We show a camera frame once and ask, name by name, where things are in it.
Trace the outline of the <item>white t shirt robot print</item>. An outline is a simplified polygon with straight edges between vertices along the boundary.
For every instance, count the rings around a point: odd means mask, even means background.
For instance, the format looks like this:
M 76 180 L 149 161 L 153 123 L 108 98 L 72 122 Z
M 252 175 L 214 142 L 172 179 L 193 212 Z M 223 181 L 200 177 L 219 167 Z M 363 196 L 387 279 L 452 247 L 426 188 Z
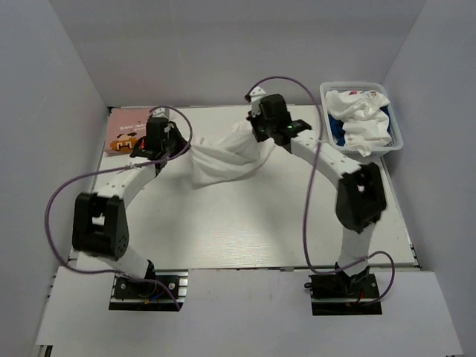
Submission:
M 256 141 L 246 120 L 235 123 L 221 138 L 196 138 L 190 148 L 192 185 L 205 187 L 243 179 L 263 166 L 275 147 L 271 139 Z

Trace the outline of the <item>white t shirt colourful print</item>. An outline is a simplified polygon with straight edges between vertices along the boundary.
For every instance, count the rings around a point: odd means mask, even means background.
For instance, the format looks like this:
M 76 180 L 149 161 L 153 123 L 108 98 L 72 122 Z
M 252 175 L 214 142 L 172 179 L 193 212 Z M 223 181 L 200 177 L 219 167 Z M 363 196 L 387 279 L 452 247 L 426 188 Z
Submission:
M 341 120 L 345 130 L 344 147 L 356 149 L 363 157 L 391 142 L 388 116 L 380 111 L 389 106 L 387 97 L 377 91 L 328 91 L 324 98 L 327 113 Z

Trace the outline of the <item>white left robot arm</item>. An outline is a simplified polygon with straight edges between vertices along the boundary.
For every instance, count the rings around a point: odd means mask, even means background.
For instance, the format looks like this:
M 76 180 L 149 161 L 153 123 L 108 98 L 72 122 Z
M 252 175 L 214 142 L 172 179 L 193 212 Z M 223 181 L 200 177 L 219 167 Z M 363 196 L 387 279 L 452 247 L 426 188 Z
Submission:
M 150 117 L 145 136 L 130 154 L 128 168 L 116 173 L 99 191 L 81 193 L 75 200 L 73 249 L 133 276 L 131 286 L 142 297 L 155 292 L 157 278 L 152 274 L 152 262 L 129 243 L 126 209 L 168 159 L 187 150 L 187 141 L 175 122 L 165 115 Z

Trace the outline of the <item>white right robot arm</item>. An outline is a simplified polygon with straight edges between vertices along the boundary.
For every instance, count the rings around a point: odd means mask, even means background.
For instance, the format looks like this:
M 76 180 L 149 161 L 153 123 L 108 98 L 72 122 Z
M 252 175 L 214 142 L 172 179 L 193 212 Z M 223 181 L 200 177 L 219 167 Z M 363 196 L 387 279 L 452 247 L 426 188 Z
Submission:
M 342 295 L 355 295 L 369 274 L 370 242 L 387 207 L 378 165 L 361 164 L 324 143 L 306 121 L 292 119 L 280 94 L 267 94 L 257 88 L 245 99 L 251 106 L 246 119 L 257 141 L 273 140 L 310 164 L 312 174 L 322 174 L 335 187 L 335 215 L 343 236 L 332 276 Z

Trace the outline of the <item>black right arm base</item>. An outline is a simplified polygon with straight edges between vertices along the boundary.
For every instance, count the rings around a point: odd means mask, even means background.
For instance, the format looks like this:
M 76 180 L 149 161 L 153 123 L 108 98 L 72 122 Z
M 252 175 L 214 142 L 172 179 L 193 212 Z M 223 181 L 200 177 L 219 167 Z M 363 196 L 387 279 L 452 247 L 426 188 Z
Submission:
M 313 316 L 381 315 L 379 287 L 374 274 L 369 274 L 356 286 L 347 290 L 335 275 L 310 275 L 304 284 L 310 293 Z

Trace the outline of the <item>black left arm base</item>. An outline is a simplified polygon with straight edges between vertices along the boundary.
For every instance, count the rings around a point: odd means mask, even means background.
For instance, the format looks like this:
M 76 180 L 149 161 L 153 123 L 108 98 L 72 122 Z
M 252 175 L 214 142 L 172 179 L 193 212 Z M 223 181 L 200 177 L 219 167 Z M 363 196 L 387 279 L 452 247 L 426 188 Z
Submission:
M 160 284 L 138 283 L 116 276 L 109 299 L 109 310 L 177 312 L 187 294 L 188 275 L 188 271 L 155 272 L 156 279 L 169 289 L 179 307 Z

